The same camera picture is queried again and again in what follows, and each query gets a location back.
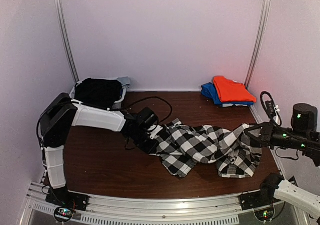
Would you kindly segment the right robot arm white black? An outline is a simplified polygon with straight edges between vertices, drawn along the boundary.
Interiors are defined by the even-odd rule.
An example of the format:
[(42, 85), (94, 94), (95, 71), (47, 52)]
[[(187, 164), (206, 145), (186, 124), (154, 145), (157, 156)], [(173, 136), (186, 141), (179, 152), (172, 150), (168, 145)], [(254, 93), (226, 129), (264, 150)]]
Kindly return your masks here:
[[(320, 133), (317, 131), (318, 109), (307, 103), (293, 106), (291, 128), (280, 126), (279, 109), (271, 100), (262, 103), (269, 117), (263, 122), (244, 130), (244, 133), (262, 147), (292, 149), (310, 158), (316, 167), (320, 166)], [(289, 203), (315, 219), (320, 218), (320, 197), (293, 185), (289, 180), (272, 173), (260, 185), (256, 195), (259, 205), (266, 206), (273, 199)]]

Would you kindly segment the black white checkered cloth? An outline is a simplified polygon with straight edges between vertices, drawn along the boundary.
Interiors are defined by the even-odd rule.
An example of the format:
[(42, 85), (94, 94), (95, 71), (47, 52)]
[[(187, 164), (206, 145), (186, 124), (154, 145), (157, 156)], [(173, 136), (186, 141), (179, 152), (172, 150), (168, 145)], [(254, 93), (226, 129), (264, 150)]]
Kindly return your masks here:
[(245, 134), (250, 127), (244, 123), (230, 131), (213, 125), (188, 126), (176, 119), (155, 135), (157, 144), (149, 154), (179, 178), (197, 164), (214, 164), (222, 178), (250, 178), (262, 158), (261, 145)]

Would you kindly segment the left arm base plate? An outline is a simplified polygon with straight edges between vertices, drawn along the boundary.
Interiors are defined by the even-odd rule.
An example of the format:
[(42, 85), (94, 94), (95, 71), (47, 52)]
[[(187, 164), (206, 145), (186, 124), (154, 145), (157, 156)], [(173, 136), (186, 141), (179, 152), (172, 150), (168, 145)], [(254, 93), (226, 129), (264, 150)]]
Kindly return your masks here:
[(45, 201), (60, 207), (69, 208), (77, 211), (86, 211), (89, 196), (85, 194), (70, 192), (68, 187), (53, 189), (49, 187)]

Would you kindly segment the orange t-shirt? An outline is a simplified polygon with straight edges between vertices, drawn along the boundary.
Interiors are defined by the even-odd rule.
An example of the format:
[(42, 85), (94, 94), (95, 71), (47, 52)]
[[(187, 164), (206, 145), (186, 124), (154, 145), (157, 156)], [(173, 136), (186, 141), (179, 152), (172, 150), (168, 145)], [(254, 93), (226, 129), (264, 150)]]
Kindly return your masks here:
[(253, 96), (243, 83), (235, 82), (224, 76), (215, 76), (213, 84), (216, 88), (218, 97), (221, 102), (257, 102), (257, 98)]

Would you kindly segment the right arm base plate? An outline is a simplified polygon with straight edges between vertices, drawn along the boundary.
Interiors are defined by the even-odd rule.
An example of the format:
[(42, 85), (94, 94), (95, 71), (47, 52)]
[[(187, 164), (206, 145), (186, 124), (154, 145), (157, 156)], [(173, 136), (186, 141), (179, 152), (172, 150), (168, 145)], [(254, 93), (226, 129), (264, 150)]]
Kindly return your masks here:
[(243, 192), (238, 196), (238, 200), (243, 211), (257, 209), (265, 206), (271, 206), (280, 202), (279, 199), (273, 197), (266, 189), (254, 192)]

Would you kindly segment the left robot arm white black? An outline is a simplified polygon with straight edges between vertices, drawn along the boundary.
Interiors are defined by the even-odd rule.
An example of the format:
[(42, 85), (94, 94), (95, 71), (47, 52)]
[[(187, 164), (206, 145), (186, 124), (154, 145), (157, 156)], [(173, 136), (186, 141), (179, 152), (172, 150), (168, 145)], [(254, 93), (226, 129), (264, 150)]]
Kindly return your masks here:
[(119, 132), (146, 154), (157, 151), (155, 136), (162, 130), (159, 118), (149, 107), (138, 113), (123, 109), (101, 109), (59, 94), (41, 114), (36, 125), (36, 136), (44, 156), (52, 198), (61, 207), (72, 203), (72, 196), (64, 189), (67, 181), (64, 171), (64, 147), (71, 127), (91, 127)]

